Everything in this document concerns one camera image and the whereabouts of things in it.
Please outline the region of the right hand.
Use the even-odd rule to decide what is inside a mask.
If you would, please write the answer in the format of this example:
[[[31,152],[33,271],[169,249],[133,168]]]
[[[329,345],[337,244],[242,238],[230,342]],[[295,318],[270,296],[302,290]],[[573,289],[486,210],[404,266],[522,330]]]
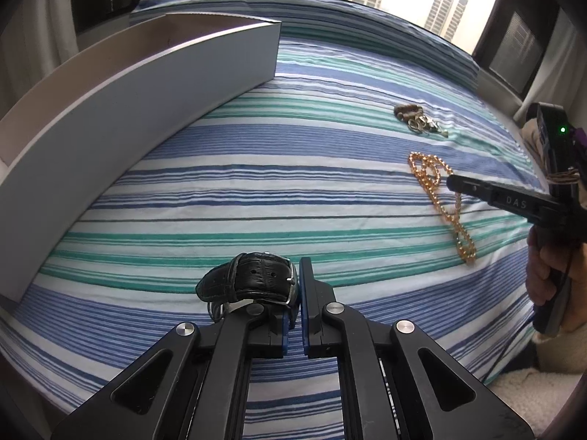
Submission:
[[[538,247],[536,228],[527,237],[528,261],[526,266],[526,291],[536,306],[542,306],[556,292],[549,280],[552,269],[567,272],[571,279],[568,304],[561,322],[565,333],[572,333],[586,324],[586,244],[570,254],[570,250],[552,244]]]

